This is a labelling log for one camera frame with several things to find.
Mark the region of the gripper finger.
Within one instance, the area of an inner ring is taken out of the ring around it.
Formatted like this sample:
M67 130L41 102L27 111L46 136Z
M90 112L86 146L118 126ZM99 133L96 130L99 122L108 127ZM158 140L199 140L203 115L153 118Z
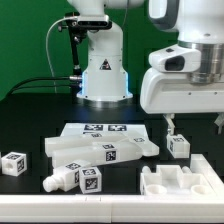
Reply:
M218 133L222 132L222 127L224 126L224 113L220 113L215 120L215 124L218 126Z
M164 118L167 122L167 132L170 134L170 135L173 135L174 132L175 132L175 125L173 123L173 119L175 118L175 115L174 114L164 114Z

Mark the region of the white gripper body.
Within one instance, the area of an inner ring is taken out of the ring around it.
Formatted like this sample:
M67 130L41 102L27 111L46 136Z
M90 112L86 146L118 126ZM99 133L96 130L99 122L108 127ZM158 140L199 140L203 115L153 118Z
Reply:
M148 114L224 112L224 77L207 85L191 84L187 73L144 75L140 104Z

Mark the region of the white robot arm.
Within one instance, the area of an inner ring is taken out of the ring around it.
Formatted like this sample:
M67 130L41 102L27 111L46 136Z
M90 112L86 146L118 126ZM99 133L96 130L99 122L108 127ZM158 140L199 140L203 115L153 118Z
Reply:
M127 95L122 65L123 33L105 10L148 2L148 16L161 31L176 32L175 45L149 54L140 105L148 114L216 113L224 126L224 0L67 0L75 25L89 38L88 65L79 96L89 102Z

